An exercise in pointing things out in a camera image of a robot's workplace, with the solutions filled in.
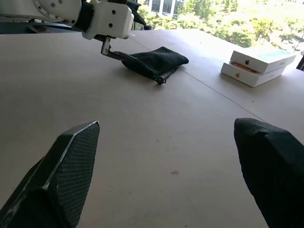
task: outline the wooden table surface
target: wooden table surface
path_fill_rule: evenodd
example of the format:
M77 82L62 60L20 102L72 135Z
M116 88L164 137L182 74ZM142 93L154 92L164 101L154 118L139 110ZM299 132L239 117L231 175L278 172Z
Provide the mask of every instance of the wooden table surface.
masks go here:
M260 118L304 142L304 73L250 88L219 73L235 46L196 30L112 42L126 53L160 46L190 60L162 86L80 33L0 35L0 207L59 134L99 120L79 227L267 227L242 177L233 123Z

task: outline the black mesh pouch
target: black mesh pouch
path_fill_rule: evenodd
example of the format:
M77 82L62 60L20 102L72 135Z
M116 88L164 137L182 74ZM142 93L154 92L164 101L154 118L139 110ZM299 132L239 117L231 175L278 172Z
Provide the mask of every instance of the black mesh pouch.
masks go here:
M270 228L304 227L304 146L288 131L250 119L234 124L245 182Z
M0 228L75 228L91 184L99 123L62 133L0 210Z
M137 60L124 60L122 63L130 70L153 79L160 85L166 83L167 78L179 66L189 63L189 60L185 56L166 47L160 47L154 51L132 54L131 56L137 58Z

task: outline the tree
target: tree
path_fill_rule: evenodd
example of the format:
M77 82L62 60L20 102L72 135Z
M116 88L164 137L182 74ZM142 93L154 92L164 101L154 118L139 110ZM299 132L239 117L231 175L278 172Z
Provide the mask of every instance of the tree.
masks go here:
M284 40L290 41L293 36L291 33L282 33L279 37L281 39L281 43L283 43Z
M179 9L179 14L194 13L201 19L207 19L216 13L215 4L214 0L189 0Z
M251 22L256 31L256 41L258 41L259 38L269 40L269 30L271 29L273 21L264 17L259 19L254 18Z
M236 12L238 9L238 0L224 0L223 3L225 12Z
M284 40L302 41L303 11L302 4L269 0L187 0L178 18L149 12L145 5L138 10L154 29L200 29L244 48L259 40L278 48ZM282 47L292 49L289 43Z

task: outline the stacked boxes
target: stacked boxes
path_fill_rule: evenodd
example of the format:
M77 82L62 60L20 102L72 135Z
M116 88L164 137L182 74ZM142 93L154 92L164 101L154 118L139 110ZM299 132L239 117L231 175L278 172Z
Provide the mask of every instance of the stacked boxes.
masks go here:
M224 63L221 73L256 87L280 76L296 55L263 46L233 51L230 62Z

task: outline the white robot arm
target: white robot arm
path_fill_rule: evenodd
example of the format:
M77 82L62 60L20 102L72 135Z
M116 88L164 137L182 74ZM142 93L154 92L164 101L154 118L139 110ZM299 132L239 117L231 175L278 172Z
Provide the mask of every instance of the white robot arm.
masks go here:
M127 0L0 0L1 19L40 19L61 22L82 32L86 39L103 42L102 54L119 60L134 59L110 51L112 38L127 39L134 15Z

